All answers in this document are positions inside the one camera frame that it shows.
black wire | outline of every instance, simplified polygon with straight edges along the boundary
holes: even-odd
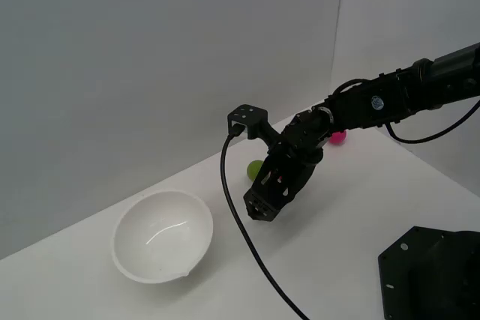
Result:
[[[346,88],[349,88],[350,86],[357,85],[357,84],[362,84],[364,82],[367,82],[368,80],[366,79],[353,79],[349,80],[348,82],[345,82],[344,84],[340,85],[338,88],[336,88],[333,92],[333,95],[340,94],[343,90]]]
[[[395,132],[392,129],[392,125],[390,123],[385,124],[385,127],[387,128],[388,134],[390,134],[390,136],[393,139],[397,140],[398,142],[403,142],[405,144],[422,144],[423,142],[429,142],[431,140],[438,139],[438,138],[440,138],[441,136],[444,136],[447,133],[450,133],[453,129],[462,125],[470,116],[473,115],[474,112],[476,112],[478,110],[479,107],[480,107],[480,100],[459,121],[457,121],[456,123],[454,123],[450,127],[447,127],[445,130],[442,130],[439,133],[436,133],[434,135],[427,136],[426,138],[423,138],[423,139],[417,139],[417,140],[402,139],[402,138],[399,138],[397,136],[397,134],[395,134]]]
[[[292,310],[300,317],[300,319],[309,320],[308,317],[293,303],[293,301],[290,300],[287,294],[284,293],[284,291],[277,284],[273,276],[270,274],[269,270],[266,268],[265,264],[263,264],[263,261],[260,258],[259,253],[257,252],[257,249],[255,249],[254,243],[252,243],[250,236],[248,236],[247,229],[245,229],[245,227],[243,226],[243,223],[240,220],[239,214],[235,209],[235,206],[232,201],[232,197],[230,196],[230,192],[228,190],[227,177],[225,176],[225,157],[227,155],[228,145],[233,138],[234,136],[228,135],[228,137],[225,140],[225,144],[223,144],[223,148],[220,156],[220,177],[222,180],[222,188],[223,188],[223,192],[225,193],[226,202],[230,207],[233,218],[235,219],[241,234],[243,235],[245,241],[247,242],[247,245],[250,251],[252,252],[253,257],[255,258],[256,263],[258,264],[258,266],[260,266],[260,269],[265,274],[267,280],[271,283],[271,285],[274,287],[274,289],[277,291],[277,293],[280,295],[283,301],[285,301],[288,304],[288,306],[292,308]]]

